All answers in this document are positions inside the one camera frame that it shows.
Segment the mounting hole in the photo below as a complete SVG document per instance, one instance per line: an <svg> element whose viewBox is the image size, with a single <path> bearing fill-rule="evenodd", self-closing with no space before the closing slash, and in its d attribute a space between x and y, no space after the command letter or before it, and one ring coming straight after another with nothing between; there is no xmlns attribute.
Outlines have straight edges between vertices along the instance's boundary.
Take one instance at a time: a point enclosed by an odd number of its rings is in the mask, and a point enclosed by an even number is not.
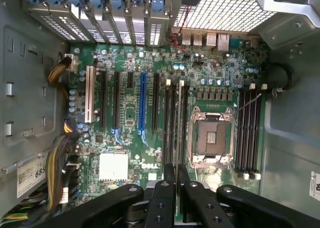
<svg viewBox="0 0 320 228"><path fill-rule="evenodd" d="M164 220L164 218L162 216L156 216L155 217L155 221L156 222L162 222Z"/></svg>
<svg viewBox="0 0 320 228"><path fill-rule="evenodd" d="M220 223L222 221L220 217L215 217L213 220L217 223Z"/></svg>

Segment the black ram slot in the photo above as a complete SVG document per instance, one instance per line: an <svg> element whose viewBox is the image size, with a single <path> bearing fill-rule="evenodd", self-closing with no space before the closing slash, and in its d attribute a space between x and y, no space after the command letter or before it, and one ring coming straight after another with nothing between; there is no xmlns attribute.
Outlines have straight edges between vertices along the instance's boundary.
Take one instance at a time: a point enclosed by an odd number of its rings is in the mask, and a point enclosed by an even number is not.
<svg viewBox="0 0 320 228"><path fill-rule="evenodd" d="M164 113L163 113L163 127L162 127L162 165L170 163L170 155L168 154L168 115L170 102L170 89L166 88L164 93Z"/></svg>
<svg viewBox="0 0 320 228"><path fill-rule="evenodd" d="M152 100L152 130L155 131L158 128L158 106L159 106L159 87L160 76L158 73L153 75L153 100Z"/></svg>
<svg viewBox="0 0 320 228"><path fill-rule="evenodd" d="M189 86L184 86L183 88L183 100L182 100L182 120L181 120L181 149L179 164L185 163L186 158L186 145L187 145L187 120L188 120L188 96L189 96Z"/></svg>
<svg viewBox="0 0 320 228"><path fill-rule="evenodd" d="M252 98L256 97L256 92L252 93ZM252 172L252 167L253 167L253 159L254 159L254 143L255 143L255 127L256 127L256 113L257 113L257 101L254 101L253 103L250 104L250 121L251 121L251 126L250 126L250 141L249 141L249 151L248 151L248 163L247 163L247 170L249 172Z"/></svg>
<svg viewBox="0 0 320 228"><path fill-rule="evenodd" d="M133 72L128 72L127 74L127 81L126 81L126 87L127 88L133 88L134 87L134 73Z"/></svg>
<svg viewBox="0 0 320 228"><path fill-rule="evenodd" d="M247 104L250 101L250 94L249 93L245 93L244 95L244 104ZM245 171L246 169L246 163L247 163L247 156L248 156L248 147L247 147L247 135L248 135L248 118L249 118L249 108L248 106L243 108L243 119L244 119L244 123L243 123L243 139L242 139L242 158L241 158L241 167L240 170L242 172Z"/></svg>
<svg viewBox="0 0 320 228"><path fill-rule="evenodd" d="M254 135L254 149L253 149L253 163L252 170L257 171L257 161L258 161L258 147L259 147L259 133L260 133L260 113L261 113L261 96L256 101L256 113L255 113L255 135Z"/></svg>
<svg viewBox="0 0 320 228"><path fill-rule="evenodd" d="M119 127L119 102L120 102L120 72L114 73L114 89L113 89L113 128Z"/></svg>
<svg viewBox="0 0 320 228"><path fill-rule="evenodd" d="M171 85L171 102L170 102L170 126L169 126L169 152L173 153L173 151L176 148L176 117L177 117L177 111L176 111L176 94L177 94L177 85Z"/></svg>
<svg viewBox="0 0 320 228"><path fill-rule="evenodd" d="M244 105L244 97L245 92L240 91L239 92L239 109L243 107ZM238 113L238 126L237 126L237 139L236 139L236 162L235 162L235 168L237 171L241 170L241 160L242 160L242 141L243 141L243 132L244 132L244 111L241 109Z"/></svg>
<svg viewBox="0 0 320 228"><path fill-rule="evenodd" d="M107 103L108 103L108 89L107 89L107 73L101 71L101 110L100 110L100 126L102 128L106 127L107 124Z"/></svg>

